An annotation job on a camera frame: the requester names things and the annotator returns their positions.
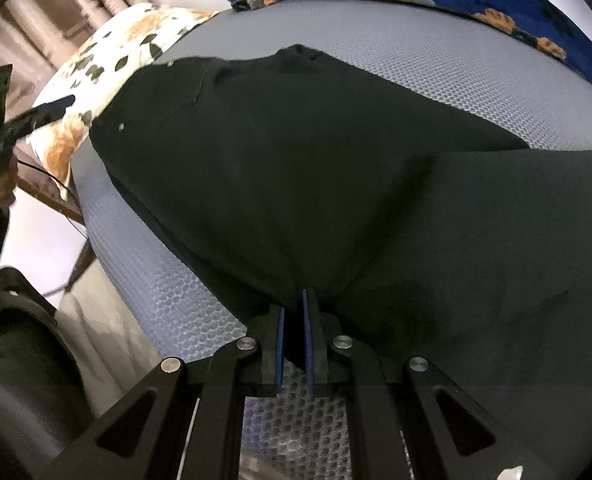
cable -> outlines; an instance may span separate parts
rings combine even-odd
[[[42,297],[48,298],[53,296],[54,294],[58,294],[59,292],[64,291],[67,288],[67,283],[63,283],[61,286],[57,286],[56,288],[52,288],[52,290],[48,290],[46,293],[41,294]]]
[[[40,173],[45,174],[48,177],[54,179],[64,189],[67,190],[67,192],[71,195],[71,197],[74,200],[74,202],[76,202],[76,205],[78,206],[78,209],[80,209],[80,202],[78,201],[78,196],[69,187],[65,186],[58,178],[56,178],[55,176],[53,176],[49,171],[45,171],[43,168],[40,168],[39,166],[35,166],[34,164],[30,164],[29,162],[25,162],[24,160],[19,160],[18,163],[19,164],[22,164],[23,166],[27,166],[28,168],[32,168],[33,170],[39,171]],[[78,232],[78,234],[81,235],[85,240],[87,240],[87,235],[83,231],[81,231],[78,227],[76,227],[76,224],[74,224],[74,222],[71,221],[71,218],[69,218],[68,216],[65,216],[65,218],[67,219],[67,222],[69,222],[70,225],[74,229],[76,229],[76,231]]]
[[[80,209],[80,202],[78,201],[78,196],[69,187],[65,186],[57,177],[53,176],[49,171],[45,171],[43,168],[35,166],[34,164],[29,164],[24,160],[19,160],[18,163],[22,164],[23,166],[27,166],[28,168],[32,168],[33,170],[39,171],[40,173],[47,175],[49,178],[54,179],[56,182],[58,182],[58,184],[60,184],[61,187],[67,190],[67,192],[71,195],[71,197],[74,199],[74,202],[76,202],[76,205]]]
[[[86,235],[86,234],[85,234],[83,231],[81,231],[81,230],[80,230],[80,229],[79,229],[79,228],[76,226],[76,224],[74,224],[74,222],[72,221],[72,219],[71,219],[70,217],[68,217],[68,216],[65,216],[65,218],[67,219],[67,222],[69,222],[69,223],[70,223],[70,225],[71,225],[71,226],[72,226],[74,229],[76,229],[76,231],[78,232],[78,234],[79,234],[79,235],[81,235],[81,236],[82,236],[82,237],[83,237],[85,240],[88,240],[88,238],[87,238],[87,235]]]

metal bolt head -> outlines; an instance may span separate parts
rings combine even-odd
[[[160,367],[162,370],[168,374],[173,374],[180,370],[180,361],[175,357],[168,357],[163,362],[161,362]]]
[[[241,337],[236,341],[239,350],[252,350],[256,346],[256,340],[253,337]]]
[[[354,342],[352,338],[348,335],[337,335],[334,340],[332,341],[336,348],[340,348],[341,350],[345,350],[347,348],[351,348]]]
[[[521,480],[522,465],[513,469],[503,469],[496,480]]]
[[[415,372],[426,372],[429,369],[429,363],[422,357],[412,357],[409,360],[409,367]]]

